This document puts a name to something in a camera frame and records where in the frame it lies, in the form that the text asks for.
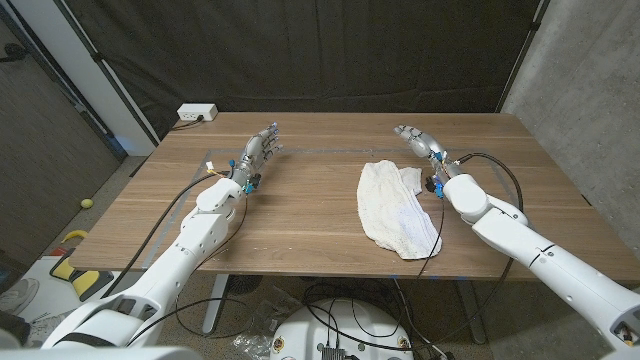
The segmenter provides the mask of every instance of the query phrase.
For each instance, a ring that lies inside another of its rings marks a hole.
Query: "black curtain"
[[[160,137],[220,111],[493,112],[538,1],[67,0]]]

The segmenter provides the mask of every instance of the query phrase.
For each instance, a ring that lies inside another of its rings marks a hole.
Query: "electrical outlet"
[[[182,121],[195,121],[200,115],[204,121],[213,121],[218,115],[216,104],[182,104],[178,109]]]

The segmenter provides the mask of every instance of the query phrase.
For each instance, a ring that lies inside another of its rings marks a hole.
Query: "robot finger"
[[[411,126],[400,125],[396,126],[393,131],[406,141],[411,141],[415,136],[413,135],[414,128]]]
[[[273,154],[277,153],[278,151],[282,150],[283,146],[282,145],[278,145],[276,147],[273,147],[267,151],[265,151],[264,153],[264,161],[267,162],[269,159],[271,159],[271,157],[273,156]]]
[[[260,136],[263,139],[267,139],[269,136],[271,136],[273,134],[274,131],[276,131],[278,129],[278,124],[277,123],[273,123],[271,125],[269,125],[269,127],[267,127],[266,129],[260,131],[258,133],[258,136]]]
[[[269,135],[262,141],[262,146],[267,147],[268,144],[276,137],[276,135],[278,135],[278,132],[280,131],[278,129],[275,129],[273,133],[271,133],[271,135]]]
[[[274,136],[274,137],[273,137],[271,140],[269,140],[269,142],[267,142],[266,144],[264,144],[264,143],[263,143],[262,145],[264,146],[265,151],[270,150],[270,149],[275,145],[275,143],[277,143],[277,142],[278,142],[278,140],[280,140],[280,138],[279,138],[279,137],[277,137],[277,136]]]

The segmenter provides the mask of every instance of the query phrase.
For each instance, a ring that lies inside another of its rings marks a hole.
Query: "wood grain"
[[[640,280],[640,264],[517,118],[505,114],[221,113],[213,123],[171,133],[151,155],[71,258],[80,268],[122,269],[157,217],[196,173],[211,150],[217,168],[236,158],[247,140],[273,121],[285,152],[269,162],[259,191],[249,197],[247,219],[224,251],[202,269],[218,273],[413,277],[423,261],[404,261],[368,239],[358,218],[356,189],[366,162],[431,168],[393,132],[410,124],[433,134],[453,156],[486,151],[518,177],[525,212],[544,236],[619,281]],[[509,200],[484,159],[464,165],[485,190]],[[195,205],[194,188],[178,221]],[[441,202],[419,201],[436,226]],[[238,217],[233,226],[237,226]],[[172,226],[160,247],[177,236]],[[443,250],[426,277],[496,279],[507,258],[482,242],[445,203]],[[140,267],[149,249],[137,263]],[[533,279],[514,266],[510,279]]]

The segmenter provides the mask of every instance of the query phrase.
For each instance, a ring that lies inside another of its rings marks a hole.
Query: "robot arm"
[[[129,342],[169,312],[198,264],[223,244],[235,216],[233,205],[258,187],[264,165],[281,149],[275,146],[277,133],[274,123],[249,140],[229,176],[198,195],[196,207],[182,221],[176,240],[133,286],[78,308],[42,348],[153,345],[162,322]]]
[[[639,342],[640,295],[530,229],[522,212],[487,195],[433,137],[405,125],[394,131],[416,155],[427,157],[436,186],[482,240],[531,270],[616,351],[630,351]]]

